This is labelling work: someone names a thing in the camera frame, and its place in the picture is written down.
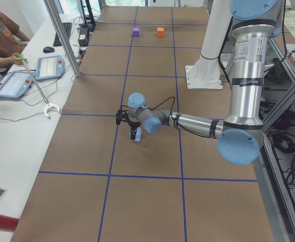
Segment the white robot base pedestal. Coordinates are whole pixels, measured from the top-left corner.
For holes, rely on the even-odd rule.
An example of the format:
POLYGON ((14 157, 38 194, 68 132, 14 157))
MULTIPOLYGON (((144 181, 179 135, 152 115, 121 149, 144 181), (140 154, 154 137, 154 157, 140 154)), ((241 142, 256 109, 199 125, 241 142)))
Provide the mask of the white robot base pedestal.
POLYGON ((186 66, 189 89, 222 89, 219 56, 232 20, 230 1, 214 1, 199 60, 186 66))

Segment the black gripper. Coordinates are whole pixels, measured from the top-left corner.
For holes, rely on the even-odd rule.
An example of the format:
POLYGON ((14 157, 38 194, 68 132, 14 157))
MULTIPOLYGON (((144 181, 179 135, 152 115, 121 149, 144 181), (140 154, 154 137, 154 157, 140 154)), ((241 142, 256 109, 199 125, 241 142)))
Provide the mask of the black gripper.
POLYGON ((130 139, 135 139, 135 135, 137 134, 138 127, 140 127, 140 122, 133 122, 131 120, 128 120, 128 125, 131 128, 130 139))

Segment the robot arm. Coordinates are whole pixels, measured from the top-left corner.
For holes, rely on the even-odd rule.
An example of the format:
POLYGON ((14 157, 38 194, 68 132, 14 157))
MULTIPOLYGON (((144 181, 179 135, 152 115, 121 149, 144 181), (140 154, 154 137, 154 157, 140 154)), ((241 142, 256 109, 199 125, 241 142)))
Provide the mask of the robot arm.
POLYGON ((167 125, 217 139, 220 155, 232 164, 245 165, 255 160, 263 144, 259 109, 266 47, 268 39, 282 30, 284 6, 283 1, 213 2, 200 58, 186 67, 186 81, 190 89, 220 88, 220 53, 228 34, 232 34, 236 40, 234 69, 230 111, 225 120, 156 110, 146 105, 142 94, 133 93, 128 98, 128 110, 118 112, 119 121, 130 125, 132 137, 139 128, 153 134, 167 125))

